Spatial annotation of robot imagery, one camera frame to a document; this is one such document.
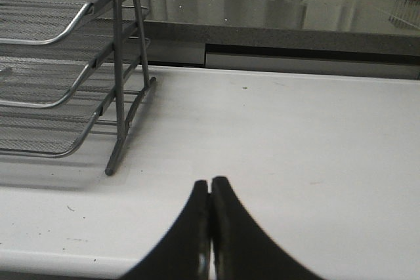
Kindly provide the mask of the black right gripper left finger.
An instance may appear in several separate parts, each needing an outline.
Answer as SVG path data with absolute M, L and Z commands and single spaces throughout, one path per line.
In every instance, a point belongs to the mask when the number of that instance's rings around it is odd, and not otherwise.
M 208 279 L 210 265 L 207 182 L 194 183 L 173 225 L 122 279 Z

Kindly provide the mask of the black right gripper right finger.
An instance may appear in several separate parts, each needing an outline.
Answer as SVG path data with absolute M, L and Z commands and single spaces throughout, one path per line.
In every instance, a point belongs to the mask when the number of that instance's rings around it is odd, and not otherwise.
M 227 178 L 211 184 L 217 279 L 319 279 L 281 249 L 241 204 Z

